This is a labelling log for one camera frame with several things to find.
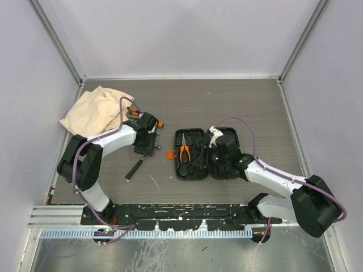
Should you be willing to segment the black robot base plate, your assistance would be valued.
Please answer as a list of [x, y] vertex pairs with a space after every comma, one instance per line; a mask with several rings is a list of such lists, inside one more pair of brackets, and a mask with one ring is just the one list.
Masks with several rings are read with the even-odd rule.
[[203, 223], [208, 231], [234, 231], [268, 222], [242, 204], [122, 204], [114, 205], [111, 211], [105, 222], [114, 226], [134, 224], [141, 231], [152, 231], [156, 227], [161, 231], [195, 231]]

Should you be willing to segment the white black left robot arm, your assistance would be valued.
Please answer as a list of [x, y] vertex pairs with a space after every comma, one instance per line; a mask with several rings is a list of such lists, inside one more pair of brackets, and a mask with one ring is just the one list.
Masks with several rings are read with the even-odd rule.
[[105, 133], [88, 138], [74, 135], [67, 144], [57, 173], [88, 202], [94, 210], [94, 219], [100, 224], [108, 224], [113, 219], [113, 203], [98, 182], [102, 159], [125, 146], [133, 146], [137, 154], [152, 156], [157, 130], [163, 127], [155, 116], [143, 112]]

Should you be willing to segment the black handle claw hammer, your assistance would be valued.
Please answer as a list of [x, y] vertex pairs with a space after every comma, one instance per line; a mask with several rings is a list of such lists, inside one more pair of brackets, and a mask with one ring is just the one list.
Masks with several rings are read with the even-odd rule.
[[147, 156], [151, 156], [151, 154], [144, 154], [143, 157], [134, 165], [134, 167], [126, 174], [125, 179], [129, 181], [135, 172], [139, 169], [143, 161]]

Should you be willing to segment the black plastic tool case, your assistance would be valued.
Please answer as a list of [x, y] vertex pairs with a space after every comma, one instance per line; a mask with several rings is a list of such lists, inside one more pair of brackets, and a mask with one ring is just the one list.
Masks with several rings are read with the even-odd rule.
[[[182, 134], [185, 134], [191, 153], [191, 162], [181, 163], [179, 160]], [[210, 165], [208, 163], [210, 138], [207, 132], [200, 128], [179, 129], [174, 135], [174, 149], [167, 153], [167, 159], [174, 162], [177, 178], [185, 181], [203, 180], [211, 176], [216, 180], [229, 180], [239, 177], [237, 171], [227, 165]]]

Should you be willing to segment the orange black needle nose pliers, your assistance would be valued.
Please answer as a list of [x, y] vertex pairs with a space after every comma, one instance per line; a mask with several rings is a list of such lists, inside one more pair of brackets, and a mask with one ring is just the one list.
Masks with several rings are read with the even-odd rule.
[[184, 162], [190, 163], [191, 162], [191, 153], [190, 153], [189, 146], [187, 145], [187, 141], [186, 141], [184, 133], [182, 134], [182, 139], [181, 139], [179, 160], [181, 163], [184, 163]]

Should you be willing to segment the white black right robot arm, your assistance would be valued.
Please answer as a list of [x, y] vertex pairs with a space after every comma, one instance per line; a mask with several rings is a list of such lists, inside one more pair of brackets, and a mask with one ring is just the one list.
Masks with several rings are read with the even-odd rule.
[[216, 154], [213, 161], [221, 163], [247, 182], [262, 185], [280, 197], [260, 194], [250, 203], [249, 217], [255, 223], [266, 218], [279, 218], [297, 223], [312, 237], [325, 231], [345, 216], [345, 211], [325, 181], [317, 176], [296, 176], [271, 167], [255, 155], [242, 153], [239, 144], [222, 131], [211, 127], [207, 132], [209, 147]]

